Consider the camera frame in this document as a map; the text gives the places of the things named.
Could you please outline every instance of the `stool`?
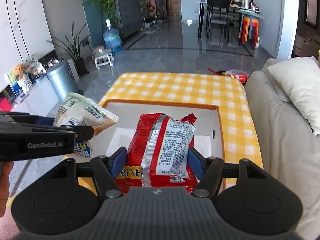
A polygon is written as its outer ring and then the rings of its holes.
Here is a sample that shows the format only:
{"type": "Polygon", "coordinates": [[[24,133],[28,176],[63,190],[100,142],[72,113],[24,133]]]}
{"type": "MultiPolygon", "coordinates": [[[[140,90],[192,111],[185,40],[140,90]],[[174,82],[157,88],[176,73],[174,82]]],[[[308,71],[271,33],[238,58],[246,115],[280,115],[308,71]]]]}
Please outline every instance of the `stool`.
{"type": "Polygon", "coordinates": [[[96,68],[99,70],[101,66],[110,64],[110,66],[113,66],[113,62],[115,61],[111,52],[111,49],[99,49],[99,52],[94,55],[95,60],[94,63],[96,65],[96,68]],[[98,59],[105,59],[105,62],[98,63],[98,59]]]}
{"type": "Polygon", "coordinates": [[[244,44],[247,41],[248,34],[249,39],[252,39],[252,31],[253,31],[253,40],[252,46],[256,47],[259,38],[259,19],[254,17],[243,16],[241,29],[240,29],[240,44],[244,44]]]}

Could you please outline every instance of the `gray cabinet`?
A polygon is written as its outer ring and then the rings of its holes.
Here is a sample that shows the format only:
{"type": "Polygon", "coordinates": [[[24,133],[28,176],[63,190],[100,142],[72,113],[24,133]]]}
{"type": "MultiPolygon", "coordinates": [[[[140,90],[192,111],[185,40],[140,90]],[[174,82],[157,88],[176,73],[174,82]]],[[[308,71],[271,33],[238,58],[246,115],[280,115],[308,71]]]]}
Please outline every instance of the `gray cabinet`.
{"type": "Polygon", "coordinates": [[[143,27],[140,0],[116,0],[116,16],[121,20],[117,27],[122,39],[143,27]]]}

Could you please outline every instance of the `red snack bag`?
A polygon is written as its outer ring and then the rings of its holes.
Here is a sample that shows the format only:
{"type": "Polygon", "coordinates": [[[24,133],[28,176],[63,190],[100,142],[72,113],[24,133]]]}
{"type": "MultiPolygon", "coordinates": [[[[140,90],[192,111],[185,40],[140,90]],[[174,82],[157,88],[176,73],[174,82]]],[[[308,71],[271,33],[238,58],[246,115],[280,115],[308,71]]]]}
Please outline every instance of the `red snack bag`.
{"type": "Polygon", "coordinates": [[[192,192],[197,180],[187,159],[188,148],[193,147],[195,121],[194,114],[181,121],[162,113],[141,115],[127,163],[116,179],[122,192],[127,193],[131,186],[186,186],[192,192]]]}

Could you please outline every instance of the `yellow checkered tablecloth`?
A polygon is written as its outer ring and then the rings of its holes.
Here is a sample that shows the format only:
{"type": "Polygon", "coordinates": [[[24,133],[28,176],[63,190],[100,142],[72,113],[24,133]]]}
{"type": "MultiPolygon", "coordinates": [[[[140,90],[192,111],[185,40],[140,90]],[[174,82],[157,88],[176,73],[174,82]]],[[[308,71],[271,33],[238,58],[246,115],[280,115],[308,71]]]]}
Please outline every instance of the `yellow checkered tablecloth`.
{"type": "MultiPolygon", "coordinates": [[[[225,162],[248,158],[262,167],[261,153],[244,87],[233,78],[177,73],[122,74],[99,102],[108,99],[216,105],[219,107],[225,162]]],[[[228,179],[227,187],[235,179],[228,179]]]]}

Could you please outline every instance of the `white stool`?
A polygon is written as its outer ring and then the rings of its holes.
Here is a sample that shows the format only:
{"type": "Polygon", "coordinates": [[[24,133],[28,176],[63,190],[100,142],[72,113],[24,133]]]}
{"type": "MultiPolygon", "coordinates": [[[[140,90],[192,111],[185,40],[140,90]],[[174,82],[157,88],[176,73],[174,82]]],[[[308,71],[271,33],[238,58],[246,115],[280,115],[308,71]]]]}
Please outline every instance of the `white stool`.
{"type": "Polygon", "coordinates": [[[110,64],[110,66],[112,67],[113,66],[113,62],[115,61],[115,59],[113,58],[113,55],[111,53],[111,49],[105,49],[105,50],[100,50],[99,49],[99,52],[94,55],[95,57],[95,64],[96,64],[96,68],[99,70],[101,66],[104,66],[104,65],[107,65],[107,64],[110,64]],[[108,59],[106,62],[103,62],[103,63],[99,63],[98,64],[98,59],[108,59]]]}

